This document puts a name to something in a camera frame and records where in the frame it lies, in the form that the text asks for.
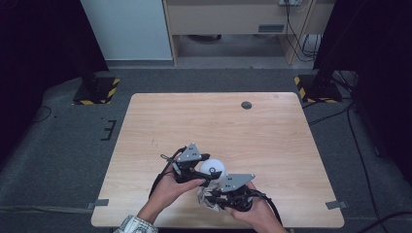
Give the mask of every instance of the person's right hand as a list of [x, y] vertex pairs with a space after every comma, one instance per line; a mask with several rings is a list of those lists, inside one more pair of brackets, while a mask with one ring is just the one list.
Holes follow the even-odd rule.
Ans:
[[[256, 189], [252, 182], [246, 183], [250, 189]], [[267, 202], [259, 197], [254, 197], [252, 208], [248, 212], [238, 212], [229, 207], [224, 208], [234, 219], [250, 224], [258, 233], [288, 232], [275, 217]]]

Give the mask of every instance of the white ball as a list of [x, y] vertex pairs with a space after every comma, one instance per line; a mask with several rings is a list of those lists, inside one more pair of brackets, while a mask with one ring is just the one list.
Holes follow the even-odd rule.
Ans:
[[222, 172], [217, 180], [212, 180], [214, 183], [221, 183], [226, 177], [226, 168], [224, 167], [224, 164], [216, 158], [204, 161], [202, 165], [200, 165], [199, 171], [208, 175], [212, 172]]

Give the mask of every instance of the black stand base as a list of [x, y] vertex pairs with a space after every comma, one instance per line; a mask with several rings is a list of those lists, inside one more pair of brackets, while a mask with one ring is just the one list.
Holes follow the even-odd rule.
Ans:
[[299, 75], [294, 78], [303, 102], [342, 102], [342, 95], [334, 83], [329, 83], [323, 91], [314, 91], [313, 82], [316, 75]]
[[98, 83], [97, 91], [90, 91], [86, 85], [82, 83], [73, 98], [73, 104], [108, 104], [115, 94], [119, 81], [120, 79], [117, 78], [96, 78], [96, 83]]

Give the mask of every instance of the white wall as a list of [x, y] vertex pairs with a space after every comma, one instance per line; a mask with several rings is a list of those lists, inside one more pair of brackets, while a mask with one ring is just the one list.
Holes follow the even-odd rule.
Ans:
[[81, 0], [106, 60], [172, 60], [161, 0]]

